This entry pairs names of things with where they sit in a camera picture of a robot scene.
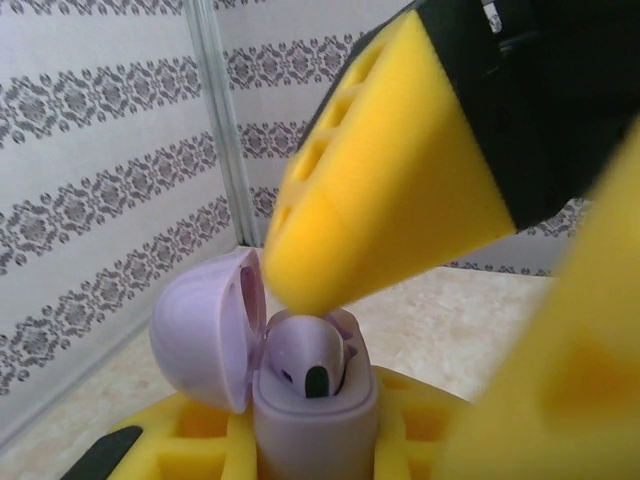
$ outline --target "lavender earbud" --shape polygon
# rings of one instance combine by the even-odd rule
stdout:
[[[283,317],[273,319],[267,336],[266,355],[276,375],[306,398],[338,393],[347,361],[340,332],[323,318]]]

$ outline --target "patterned wallpaper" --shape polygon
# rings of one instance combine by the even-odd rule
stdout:
[[[405,0],[236,0],[218,9],[229,89],[236,110],[254,215],[263,232],[286,160],[354,39],[393,15]],[[587,203],[451,266],[548,275]]]
[[[181,0],[0,0],[0,45],[1,446],[236,237]]]

